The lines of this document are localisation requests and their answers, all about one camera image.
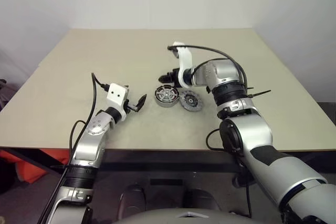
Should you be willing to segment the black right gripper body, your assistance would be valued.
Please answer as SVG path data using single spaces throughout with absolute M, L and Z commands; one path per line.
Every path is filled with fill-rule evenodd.
M 174 86 L 180 86 L 180 82 L 178 80 L 179 70 L 180 70 L 179 68 L 175 68 L 169 73 L 170 83 L 173 83 Z

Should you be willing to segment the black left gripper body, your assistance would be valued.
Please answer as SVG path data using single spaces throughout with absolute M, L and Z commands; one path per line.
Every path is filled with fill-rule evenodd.
M 131 111 L 134 111 L 134 112 L 137 111 L 137 107 L 133 104 L 130 104 L 129 99 L 126 99 L 124 101 L 123 109 L 124 109 L 125 113 L 130 113 Z

